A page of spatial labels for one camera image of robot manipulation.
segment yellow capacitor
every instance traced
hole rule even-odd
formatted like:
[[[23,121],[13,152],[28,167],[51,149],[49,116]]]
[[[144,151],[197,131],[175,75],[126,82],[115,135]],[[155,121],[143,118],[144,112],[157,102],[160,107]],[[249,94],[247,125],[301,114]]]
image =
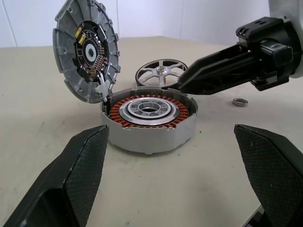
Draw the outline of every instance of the yellow capacitor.
[[[75,38],[76,38],[76,39],[78,39],[78,37],[80,36],[81,31],[82,31],[82,28],[81,28],[81,27],[78,27],[78,29],[77,29],[77,31],[76,31],[76,34],[75,34]]]
[[[80,45],[83,45],[85,39],[86,39],[86,35],[83,33],[78,43],[79,43]]]

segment silver ring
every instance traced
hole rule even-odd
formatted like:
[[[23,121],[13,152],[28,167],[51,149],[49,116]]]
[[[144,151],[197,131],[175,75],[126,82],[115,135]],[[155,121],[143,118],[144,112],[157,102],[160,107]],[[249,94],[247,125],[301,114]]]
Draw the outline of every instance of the silver ring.
[[[138,125],[156,126],[174,121],[180,113],[176,104],[155,97],[130,100],[122,104],[120,116]]]
[[[232,101],[232,104],[239,106],[239,107],[246,107],[246,106],[248,106],[248,101],[243,98],[235,98]]]

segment textured gripper pad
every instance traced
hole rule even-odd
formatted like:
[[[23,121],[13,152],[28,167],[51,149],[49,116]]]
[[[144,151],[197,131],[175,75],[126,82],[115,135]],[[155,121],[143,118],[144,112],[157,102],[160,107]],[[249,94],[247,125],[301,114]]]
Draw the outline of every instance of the textured gripper pad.
[[[80,227],[86,226],[99,188],[107,138],[108,130],[102,130],[87,140],[65,183]]]
[[[284,155],[300,151],[295,151],[285,137],[266,130],[236,125],[234,131],[250,184],[273,226],[303,226],[298,223],[302,217],[302,176]]]

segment small bearing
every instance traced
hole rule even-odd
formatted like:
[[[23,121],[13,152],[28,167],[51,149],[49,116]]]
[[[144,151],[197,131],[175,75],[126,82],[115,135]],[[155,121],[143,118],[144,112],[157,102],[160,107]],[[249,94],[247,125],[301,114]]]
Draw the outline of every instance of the small bearing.
[[[246,106],[248,106],[248,101],[243,98],[235,98],[232,101],[232,104],[239,106],[239,107],[246,107]]]

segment white wall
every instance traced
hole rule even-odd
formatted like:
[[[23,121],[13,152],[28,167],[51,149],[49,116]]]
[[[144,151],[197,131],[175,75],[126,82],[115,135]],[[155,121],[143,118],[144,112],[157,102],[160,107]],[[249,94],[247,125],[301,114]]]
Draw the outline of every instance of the white wall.
[[[236,28],[269,15],[267,0],[99,1],[120,37],[163,35],[231,45]],[[54,17],[65,0],[0,2],[0,47],[52,45]]]

